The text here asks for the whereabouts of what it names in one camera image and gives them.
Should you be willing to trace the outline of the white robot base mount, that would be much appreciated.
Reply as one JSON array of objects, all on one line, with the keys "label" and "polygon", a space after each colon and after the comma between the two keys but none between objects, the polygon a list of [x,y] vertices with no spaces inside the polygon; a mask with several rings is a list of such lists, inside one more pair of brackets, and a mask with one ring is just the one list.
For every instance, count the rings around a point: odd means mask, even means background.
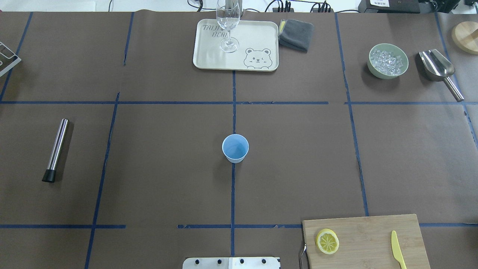
[{"label": "white robot base mount", "polygon": [[190,257],[183,269],[280,269],[276,257]]}]

